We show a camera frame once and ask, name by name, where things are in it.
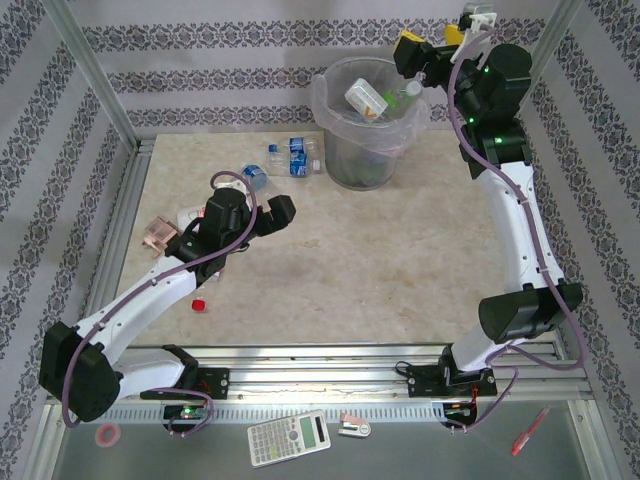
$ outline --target blue bottle label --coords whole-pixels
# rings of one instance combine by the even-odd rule
[[[242,169],[242,173],[247,177],[255,177],[256,175],[265,175],[262,169],[257,165],[247,165]]]
[[[289,150],[291,153],[304,152],[304,138],[293,137],[289,139]]]
[[[289,160],[289,173],[292,177],[306,177],[307,176],[307,155],[298,152],[291,155]]]

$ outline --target red bottle cap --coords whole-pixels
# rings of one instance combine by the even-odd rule
[[[191,308],[196,312],[204,312],[204,309],[207,308],[207,303],[201,298],[196,298],[191,302]]]

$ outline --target calculator display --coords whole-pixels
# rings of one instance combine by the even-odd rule
[[[306,448],[315,447],[316,440],[313,436],[313,427],[311,426],[311,418],[302,417],[300,419],[300,428],[302,429],[302,438],[304,440],[304,446]]]

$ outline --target plastic bag liner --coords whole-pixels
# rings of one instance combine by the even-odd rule
[[[398,157],[416,142],[429,121],[429,104],[423,90],[401,118],[386,115],[366,123],[345,100],[344,94],[364,78],[383,95],[408,83],[398,75],[395,64],[375,57],[345,58],[330,66],[324,75],[311,80],[311,111],[315,122],[332,134],[387,157]]]

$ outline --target pink pen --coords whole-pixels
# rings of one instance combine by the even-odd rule
[[[533,435],[533,432],[536,431],[536,428],[538,428],[538,425],[542,423],[542,420],[545,419],[545,417],[549,414],[550,410],[551,410],[551,407],[549,406],[544,407],[542,411],[538,414],[536,419],[533,421],[529,429],[526,432],[522,432],[520,436],[516,438],[516,441],[513,442],[513,447],[511,448],[511,455],[515,457],[517,454],[520,453],[520,450],[522,450],[522,448],[527,444],[527,442],[531,438],[531,435]]]

